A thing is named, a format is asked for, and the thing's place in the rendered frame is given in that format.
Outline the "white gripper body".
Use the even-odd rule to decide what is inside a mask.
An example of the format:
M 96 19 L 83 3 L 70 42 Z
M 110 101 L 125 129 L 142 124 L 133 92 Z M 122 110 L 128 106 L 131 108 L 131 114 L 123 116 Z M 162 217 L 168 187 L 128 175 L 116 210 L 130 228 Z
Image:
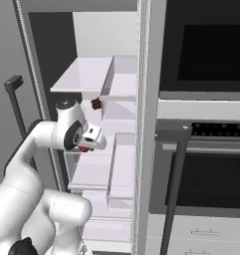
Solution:
M 107 146 L 106 137 L 100 132 L 85 132 L 78 144 L 78 147 L 86 147 L 92 149 L 103 150 Z

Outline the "white fridge shelf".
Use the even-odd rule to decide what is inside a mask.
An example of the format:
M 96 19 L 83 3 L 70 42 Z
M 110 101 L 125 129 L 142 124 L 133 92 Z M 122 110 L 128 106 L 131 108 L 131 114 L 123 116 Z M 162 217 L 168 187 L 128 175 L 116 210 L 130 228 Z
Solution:
M 117 132 L 107 137 L 107 147 L 89 152 L 64 153 L 69 189 L 101 190 L 108 199 L 133 198 L 134 134 Z
M 84 101 L 99 99 L 102 117 L 135 117 L 136 56 L 77 58 L 50 89 L 52 93 L 81 93 Z

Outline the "dark red strawberry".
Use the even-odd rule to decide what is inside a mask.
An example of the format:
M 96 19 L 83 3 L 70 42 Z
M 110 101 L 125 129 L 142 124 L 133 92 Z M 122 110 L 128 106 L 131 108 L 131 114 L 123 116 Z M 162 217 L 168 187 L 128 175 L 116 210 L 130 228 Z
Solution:
M 92 103 L 92 108 L 94 110 L 98 110 L 98 109 L 100 109 L 102 107 L 102 102 L 100 101 L 99 98 L 91 100 L 91 103 Z

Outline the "grey fridge door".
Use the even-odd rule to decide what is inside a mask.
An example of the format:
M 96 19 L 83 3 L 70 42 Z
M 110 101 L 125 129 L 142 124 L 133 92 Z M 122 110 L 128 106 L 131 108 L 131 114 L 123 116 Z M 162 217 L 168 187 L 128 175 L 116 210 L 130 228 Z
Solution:
M 14 75 L 24 85 L 16 92 L 25 127 L 40 118 L 12 0 L 0 0 L 0 183 L 7 160 L 22 140 L 4 83 Z
M 131 255 L 145 254 L 166 0 L 137 0 L 137 82 Z

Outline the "white fridge drawer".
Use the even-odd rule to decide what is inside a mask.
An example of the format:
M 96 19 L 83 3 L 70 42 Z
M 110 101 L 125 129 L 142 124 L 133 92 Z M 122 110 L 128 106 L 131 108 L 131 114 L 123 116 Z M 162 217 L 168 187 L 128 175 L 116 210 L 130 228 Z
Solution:
M 92 201 L 93 212 L 84 227 L 86 240 L 129 242 L 131 210 L 108 207 L 105 200 Z

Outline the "grey fridge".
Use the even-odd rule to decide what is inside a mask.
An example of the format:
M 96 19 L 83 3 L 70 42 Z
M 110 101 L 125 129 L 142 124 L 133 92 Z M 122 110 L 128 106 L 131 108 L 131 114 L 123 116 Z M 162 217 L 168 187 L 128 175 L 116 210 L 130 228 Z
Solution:
M 136 56 L 136 0 L 13 0 L 34 92 L 42 118 L 57 117 L 58 101 L 76 100 L 89 123 L 99 127 L 106 137 L 117 132 L 134 134 L 133 120 L 102 117 L 102 107 L 92 108 L 81 93 L 52 93 L 50 89 L 77 58 Z M 108 207 L 126 208 L 133 214 L 133 198 L 108 199 L 101 190 L 69 189 L 64 153 L 51 150 L 50 158 L 60 189 L 93 200 L 105 200 Z M 94 255 L 131 255 L 129 242 L 86 240 Z

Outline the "black and grey oven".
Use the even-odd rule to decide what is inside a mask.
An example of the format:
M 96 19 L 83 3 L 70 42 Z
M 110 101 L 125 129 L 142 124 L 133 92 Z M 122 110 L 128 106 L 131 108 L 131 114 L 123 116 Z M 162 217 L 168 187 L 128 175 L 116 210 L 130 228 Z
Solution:
M 149 212 L 164 214 L 174 167 L 175 141 L 160 141 L 164 125 L 191 126 L 188 144 L 240 145 L 240 122 L 158 120 Z M 240 154 L 186 152 L 175 213 L 240 218 Z

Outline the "black microwave oven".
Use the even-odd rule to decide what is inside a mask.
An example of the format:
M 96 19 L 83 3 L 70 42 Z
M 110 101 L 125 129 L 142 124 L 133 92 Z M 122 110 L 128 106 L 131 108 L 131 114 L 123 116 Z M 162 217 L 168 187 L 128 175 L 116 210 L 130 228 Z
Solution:
M 168 0 L 159 96 L 240 101 L 240 0 Z

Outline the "white drawer front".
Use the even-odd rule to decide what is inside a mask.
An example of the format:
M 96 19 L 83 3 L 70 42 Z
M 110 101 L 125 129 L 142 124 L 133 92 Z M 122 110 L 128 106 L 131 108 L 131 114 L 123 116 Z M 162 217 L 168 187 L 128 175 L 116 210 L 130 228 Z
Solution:
M 210 255 L 240 255 L 240 244 L 222 244 L 216 245 L 213 244 L 212 246 L 190 246 L 190 247 L 183 247 L 183 246 L 175 246 L 173 245 L 168 249 L 167 255 L 185 255 L 185 252 L 189 249 L 194 251 L 205 250 L 209 252 Z
M 219 232 L 218 236 L 192 235 L 191 230 L 209 230 Z M 205 217 L 175 215 L 171 239 L 204 240 L 240 243 L 240 218 Z

